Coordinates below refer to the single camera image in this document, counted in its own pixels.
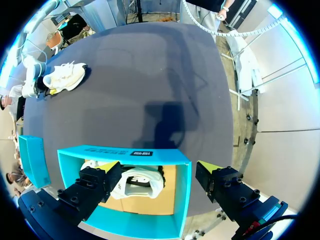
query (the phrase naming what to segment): gray table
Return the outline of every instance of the gray table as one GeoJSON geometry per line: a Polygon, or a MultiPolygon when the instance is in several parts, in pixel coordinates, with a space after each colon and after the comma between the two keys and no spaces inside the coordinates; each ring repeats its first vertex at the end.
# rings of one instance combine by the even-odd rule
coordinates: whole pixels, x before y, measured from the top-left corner
{"type": "Polygon", "coordinates": [[[212,37],[181,23],[121,26],[68,46],[46,73],[72,61],[89,67],[76,89],[25,104],[24,134],[43,138],[52,186],[64,188],[57,149],[179,148],[192,161],[188,216],[214,210],[196,163],[231,164],[233,117],[212,37]]]}

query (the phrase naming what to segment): black shirt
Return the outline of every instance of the black shirt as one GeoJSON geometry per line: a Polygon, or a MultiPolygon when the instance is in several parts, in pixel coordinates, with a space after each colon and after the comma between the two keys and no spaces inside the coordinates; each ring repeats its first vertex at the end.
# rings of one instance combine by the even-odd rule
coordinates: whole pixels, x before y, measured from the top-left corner
{"type": "Polygon", "coordinates": [[[221,5],[224,3],[224,0],[185,0],[185,1],[215,13],[220,12],[221,5]]]}

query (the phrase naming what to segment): white sneaker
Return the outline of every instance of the white sneaker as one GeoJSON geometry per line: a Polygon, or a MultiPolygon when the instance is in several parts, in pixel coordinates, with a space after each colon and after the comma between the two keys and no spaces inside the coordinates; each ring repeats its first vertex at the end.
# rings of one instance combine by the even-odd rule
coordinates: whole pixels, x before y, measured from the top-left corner
{"type": "Polygon", "coordinates": [[[74,64],[74,61],[61,66],[54,66],[54,71],[43,77],[43,83],[49,89],[55,90],[55,94],[64,89],[71,91],[82,81],[87,67],[85,63],[74,64]]]}
{"type": "Polygon", "coordinates": [[[148,197],[155,199],[163,188],[164,179],[158,171],[135,167],[122,173],[120,181],[111,192],[111,196],[114,199],[129,197],[148,197]]]}

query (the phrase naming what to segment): shoebox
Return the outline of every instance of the shoebox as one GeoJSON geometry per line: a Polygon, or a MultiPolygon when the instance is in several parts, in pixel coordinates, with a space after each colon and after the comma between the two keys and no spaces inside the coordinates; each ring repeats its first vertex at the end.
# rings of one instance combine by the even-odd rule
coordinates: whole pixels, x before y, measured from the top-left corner
{"type": "Polygon", "coordinates": [[[64,186],[79,178],[85,160],[123,165],[163,166],[165,187],[155,199],[109,197],[85,222],[103,231],[140,239],[177,239],[184,229],[192,179],[192,163],[178,149],[135,149],[82,145],[59,149],[64,186]]]}
{"type": "Polygon", "coordinates": [[[38,189],[51,184],[43,139],[35,136],[20,135],[18,141],[23,171],[30,179],[30,182],[38,189]]]}

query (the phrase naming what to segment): cyan shoebox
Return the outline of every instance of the cyan shoebox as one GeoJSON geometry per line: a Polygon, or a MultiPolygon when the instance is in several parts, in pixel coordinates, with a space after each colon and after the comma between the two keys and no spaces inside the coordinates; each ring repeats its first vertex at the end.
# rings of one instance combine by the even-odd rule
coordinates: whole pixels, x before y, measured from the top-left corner
{"type": "Polygon", "coordinates": [[[97,206],[85,222],[109,233],[140,239],[180,238],[187,217],[192,163],[178,149],[134,149],[82,145],[59,149],[58,159],[64,186],[79,178],[85,159],[123,165],[176,165],[176,187],[173,215],[144,215],[97,206]]]}
{"type": "Polygon", "coordinates": [[[25,175],[38,189],[51,184],[43,139],[36,136],[20,135],[18,140],[25,175]]]}

